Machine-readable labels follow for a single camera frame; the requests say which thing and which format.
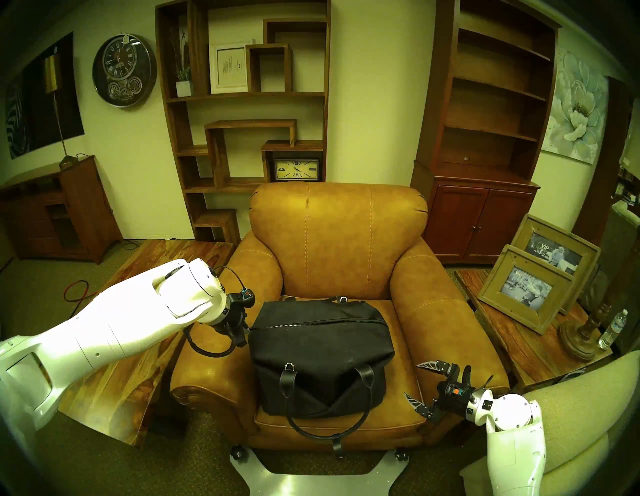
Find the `armchair backrest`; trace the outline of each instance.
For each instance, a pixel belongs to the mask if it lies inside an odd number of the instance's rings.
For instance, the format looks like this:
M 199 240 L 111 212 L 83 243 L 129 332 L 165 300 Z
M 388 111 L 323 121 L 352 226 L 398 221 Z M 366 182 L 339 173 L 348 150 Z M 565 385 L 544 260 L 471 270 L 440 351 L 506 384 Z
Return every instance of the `armchair backrest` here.
M 404 186 L 269 183 L 253 194 L 249 217 L 278 259 L 284 294 L 380 300 L 398 258 L 424 231 L 427 205 Z

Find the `tan leather armchair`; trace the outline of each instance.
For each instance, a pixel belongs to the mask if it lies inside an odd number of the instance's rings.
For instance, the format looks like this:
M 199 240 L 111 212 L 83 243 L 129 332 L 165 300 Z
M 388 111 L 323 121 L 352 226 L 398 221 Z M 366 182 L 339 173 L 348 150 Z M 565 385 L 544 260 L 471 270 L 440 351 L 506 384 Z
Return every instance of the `tan leather armchair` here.
M 403 393 L 427 404 L 441 376 L 415 366 L 446 360 L 473 368 L 480 386 L 489 375 L 496 396 L 508 391 L 504 368 L 463 296 L 420 235 L 427 205 L 414 189 L 339 183 L 271 183 L 251 199 L 249 232 L 229 262 L 256 295 L 251 325 L 265 301 L 347 296 L 376 307 L 389 325 L 396 355 L 385 368 L 387 394 L 364 425 L 343 440 L 345 449 L 411 447 L 439 440 L 462 419 L 435 426 L 414 412 Z M 240 290 L 230 271 L 220 278 Z M 223 351 L 229 339 L 197 324 L 193 340 Z M 267 449 L 331 449 L 297 434 L 285 417 L 264 413 L 248 347 L 207 358 L 184 346 L 171 380 L 180 403 L 209 412 L 231 442 Z M 360 414 L 300 420 L 307 431 L 329 435 Z

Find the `wall clock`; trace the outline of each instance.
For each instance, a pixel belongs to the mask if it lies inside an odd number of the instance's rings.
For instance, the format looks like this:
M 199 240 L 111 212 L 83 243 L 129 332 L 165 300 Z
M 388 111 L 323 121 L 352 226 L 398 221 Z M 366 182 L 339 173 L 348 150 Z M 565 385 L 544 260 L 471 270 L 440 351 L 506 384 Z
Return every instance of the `wall clock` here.
M 106 40 L 93 59 L 93 85 L 115 107 L 143 101 L 156 82 L 156 59 L 149 44 L 136 35 Z

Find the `metal plate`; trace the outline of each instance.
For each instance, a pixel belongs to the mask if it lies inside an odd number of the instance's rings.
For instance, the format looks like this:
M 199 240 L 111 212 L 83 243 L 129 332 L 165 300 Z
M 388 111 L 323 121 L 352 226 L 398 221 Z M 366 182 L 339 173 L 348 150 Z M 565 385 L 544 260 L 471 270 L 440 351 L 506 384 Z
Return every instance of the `metal plate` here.
M 250 496 L 388 496 L 391 486 L 409 464 L 399 461 L 395 451 L 387 451 L 368 474 L 355 476 L 297 476 L 273 474 L 264 468 L 251 448 L 248 456 L 231 464 L 249 486 Z

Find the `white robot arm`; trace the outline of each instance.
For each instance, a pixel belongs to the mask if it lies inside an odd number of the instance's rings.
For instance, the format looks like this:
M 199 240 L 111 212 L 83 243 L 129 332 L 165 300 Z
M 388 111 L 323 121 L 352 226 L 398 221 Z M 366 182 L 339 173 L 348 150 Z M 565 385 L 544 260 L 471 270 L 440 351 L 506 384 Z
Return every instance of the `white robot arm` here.
M 226 295 L 201 259 L 173 260 L 120 282 L 68 321 L 39 335 L 0 343 L 0 413 L 27 445 L 32 432 L 49 422 L 71 384 L 195 321 L 229 334 L 229 353 L 235 344 L 242 346 L 244 308 L 254 301 L 246 288 Z
M 467 365 L 458 382 L 460 368 L 447 362 L 424 362 L 419 368 L 447 376 L 438 384 L 438 399 L 430 408 L 405 393 L 415 411 L 434 420 L 440 412 L 453 412 L 477 426 L 486 424 L 489 477 L 494 495 L 537 496 L 545 471 L 547 448 L 542 412 L 519 394 L 493 398 L 486 389 L 471 387 L 471 366 Z

